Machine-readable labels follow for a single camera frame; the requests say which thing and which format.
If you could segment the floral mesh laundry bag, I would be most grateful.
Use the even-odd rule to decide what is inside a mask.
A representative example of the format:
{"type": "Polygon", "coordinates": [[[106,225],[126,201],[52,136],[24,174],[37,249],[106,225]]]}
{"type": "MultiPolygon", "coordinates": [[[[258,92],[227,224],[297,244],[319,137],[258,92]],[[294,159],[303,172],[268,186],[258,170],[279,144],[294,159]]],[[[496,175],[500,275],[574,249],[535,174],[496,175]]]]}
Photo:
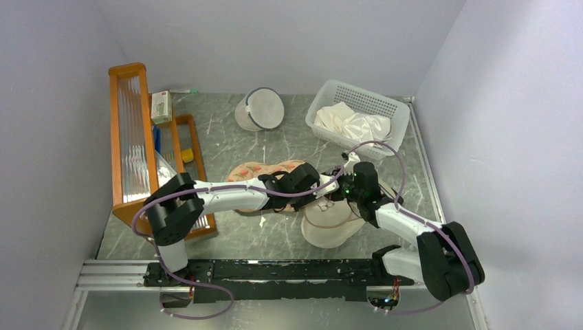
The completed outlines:
{"type": "Polygon", "coordinates": [[[236,166],[226,178],[227,182],[243,182],[254,179],[262,174],[273,174],[275,172],[290,173],[295,168],[304,164],[305,161],[291,159],[278,164],[264,164],[260,162],[246,162],[236,166]]]}

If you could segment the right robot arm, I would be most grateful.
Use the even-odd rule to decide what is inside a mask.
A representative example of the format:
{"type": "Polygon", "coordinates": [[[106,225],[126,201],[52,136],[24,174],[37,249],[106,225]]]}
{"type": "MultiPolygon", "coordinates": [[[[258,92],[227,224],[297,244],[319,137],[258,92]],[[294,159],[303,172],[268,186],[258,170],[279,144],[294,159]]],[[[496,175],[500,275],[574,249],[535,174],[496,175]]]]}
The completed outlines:
{"type": "Polygon", "coordinates": [[[464,227],[439,223],[403,207],[397,191],[382,183],[374,165],[358,162],[345,173],[335,170],[334,201],[355,204],[358,215],[372,226],[388,230],[409,243],[378,252],[371,266],[373,280],[389,284],[396,276],[420,282],[439,301],[464,294],[485,281],[485,272],[464,227]]]}

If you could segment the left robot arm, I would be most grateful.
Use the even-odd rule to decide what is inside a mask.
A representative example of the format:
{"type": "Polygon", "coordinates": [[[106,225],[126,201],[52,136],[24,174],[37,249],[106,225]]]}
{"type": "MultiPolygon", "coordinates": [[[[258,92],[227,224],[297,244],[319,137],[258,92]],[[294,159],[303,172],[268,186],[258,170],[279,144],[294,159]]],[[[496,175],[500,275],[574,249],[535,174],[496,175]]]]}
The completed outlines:
{"type": "Polygon", "coordinates": [[[185,239],[200,218],[229,210],[280,210],[313,197],[320,175],[310,164],[292,172],[265,174],[239,183],[195,181],[178,174],[144,203],[157,253],[165,264],[162,275],[174,286],[186,283],[190,266],[185,239]]]}

